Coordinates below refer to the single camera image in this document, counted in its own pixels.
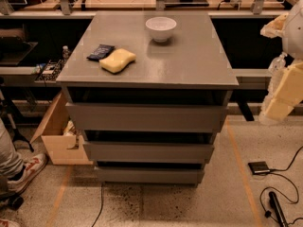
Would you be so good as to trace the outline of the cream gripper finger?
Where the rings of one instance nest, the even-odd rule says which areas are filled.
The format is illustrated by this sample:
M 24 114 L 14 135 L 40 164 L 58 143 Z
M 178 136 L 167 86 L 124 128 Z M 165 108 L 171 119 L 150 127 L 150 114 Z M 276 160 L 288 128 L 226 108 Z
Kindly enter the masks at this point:
M 282 37 L 283 27 L 287 17 L 287 13 L 277 16 L 261 29 L 260 34 L 268 38 Z
M 303 62 L 292 63 L 283 70 L 266 114 L 282 121 L 303 100 Z

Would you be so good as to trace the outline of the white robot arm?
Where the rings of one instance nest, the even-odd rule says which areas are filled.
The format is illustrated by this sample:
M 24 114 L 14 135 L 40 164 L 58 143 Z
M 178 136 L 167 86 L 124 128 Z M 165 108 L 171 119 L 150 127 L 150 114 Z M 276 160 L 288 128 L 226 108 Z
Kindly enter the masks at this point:
M 303 101 L 303 0 L 265 25 L 260 34 L 282 39 L 282 52 L 268 67 L 268 95 L 258 116 L 260 123 L 274 125 Z

